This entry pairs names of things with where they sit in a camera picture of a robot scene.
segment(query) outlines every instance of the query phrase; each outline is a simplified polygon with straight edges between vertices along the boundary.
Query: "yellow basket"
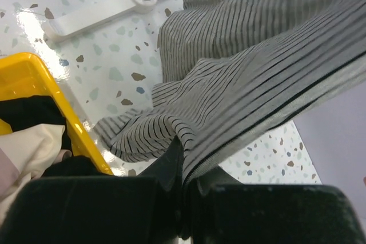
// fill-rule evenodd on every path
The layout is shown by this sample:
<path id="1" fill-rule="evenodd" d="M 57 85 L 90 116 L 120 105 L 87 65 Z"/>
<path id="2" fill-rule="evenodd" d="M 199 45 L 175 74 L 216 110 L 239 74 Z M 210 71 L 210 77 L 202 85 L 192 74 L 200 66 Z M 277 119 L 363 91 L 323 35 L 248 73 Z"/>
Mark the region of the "yellow basket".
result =
<path id="1" fill-rule="evenodd" d="M 112 174 L 108 164 L 89 137 L 42 60 L 29 53 L 0 59 L 0 101 L 32 95 L 49 95 L 66 118 L 67 133 L 74 155 L 91 158 L 99 171 Z M 0 135 L 11 133 L 10 125 L 0 119 Z"/>

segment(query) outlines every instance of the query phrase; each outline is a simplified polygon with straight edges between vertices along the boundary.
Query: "clothing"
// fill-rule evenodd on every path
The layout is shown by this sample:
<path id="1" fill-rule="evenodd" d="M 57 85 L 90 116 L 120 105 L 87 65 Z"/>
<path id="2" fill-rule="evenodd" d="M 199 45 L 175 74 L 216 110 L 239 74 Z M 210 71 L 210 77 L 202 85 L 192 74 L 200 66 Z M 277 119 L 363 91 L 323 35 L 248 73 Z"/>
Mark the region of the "clothing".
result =
<path id="1" fill-rule="evenodd" d="M 166 83 L 153 89 L 154 109 L 103 118 L 94 129 L 129 162 L 159 157 L 178 136 L 187 186 L 364 81 L 364 14 L 366 0 L 184 0 L 160 30 Z"/>
<path id="2" fill-rule="evenodd" d="M 75 177 L 87 175 L 106 175 L 98 171 L 90 158 L 78 155 L 64 159 L 60 163 L 56 163 L 48 167 L 42 174 L 44 177 Z"/>
<path id="3" fill-rule="evenodd" d="M 62 149 L 71 149 L 71 140 L 67 135 L 66 119 L 62 116 L 52 97 L 34 95 L 0 101 L 0 119 L 11 126 L 13 131 L 20 131 L 38 124 L 64 125 Z"/>
<path id="4" fill-rule="evenodd" d="M 0 225 L 20 189 L 55 161 L 64 131 L 61 125 L 40 124 L 0 136 L 0 158 L 6 160 L 0 163 Z"/>

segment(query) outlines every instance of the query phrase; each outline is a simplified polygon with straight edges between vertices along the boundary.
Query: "terrazzo table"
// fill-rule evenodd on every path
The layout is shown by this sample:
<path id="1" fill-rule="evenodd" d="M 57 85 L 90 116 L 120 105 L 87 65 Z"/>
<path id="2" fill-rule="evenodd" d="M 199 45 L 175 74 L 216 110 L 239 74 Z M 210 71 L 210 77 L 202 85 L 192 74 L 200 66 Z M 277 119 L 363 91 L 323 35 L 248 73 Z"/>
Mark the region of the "terrazzo table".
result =
<path id="1" fill-rule="evenodd" d="M 0 0 L 0 57 L 39 55 L 93 138 L 91 128 L 100 118 L 152 106 L 151 89 L 162 80 L 158 29 L 182 9 L 182 0 L 162 0 L 147 15 L 131 13 L 62 43 L 43 38 L 46 19 L 97 1 L 103 0 Z M 151 163 L 125 163 L 99 148 L 116 175 L 139 173 Z M 245 183 L 320 183 L 293 122 L 221 166 Z"/>

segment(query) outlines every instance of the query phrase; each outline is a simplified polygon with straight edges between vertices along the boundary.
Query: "striped cloth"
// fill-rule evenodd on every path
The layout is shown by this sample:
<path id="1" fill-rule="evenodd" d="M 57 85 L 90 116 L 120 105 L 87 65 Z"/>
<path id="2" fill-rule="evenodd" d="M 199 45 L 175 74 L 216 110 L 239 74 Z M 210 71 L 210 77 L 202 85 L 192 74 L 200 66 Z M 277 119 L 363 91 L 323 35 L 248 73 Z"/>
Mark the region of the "striped cloth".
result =
<path id="1" fill-rule="evenodd" d="M 184 147 L 184 184 L 366 79 L 366 0 L 184 0 L 160 30 L 150 111 L 94 127 L 124 161 Z"/>

